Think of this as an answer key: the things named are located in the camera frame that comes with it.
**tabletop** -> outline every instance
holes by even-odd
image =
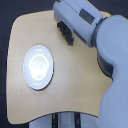
[[[11,124],[61,111],[98,115],[111,79],[100,70],[96,49],[88,48],[76,35],[74,45],[68,46],[56,24],[53,11],[23,15],[13,24],[7,61],[7,116]],[[53,78],[41,91],[31,89],[23,75],[24,57],[35,45],[47,47],[54,60]]]

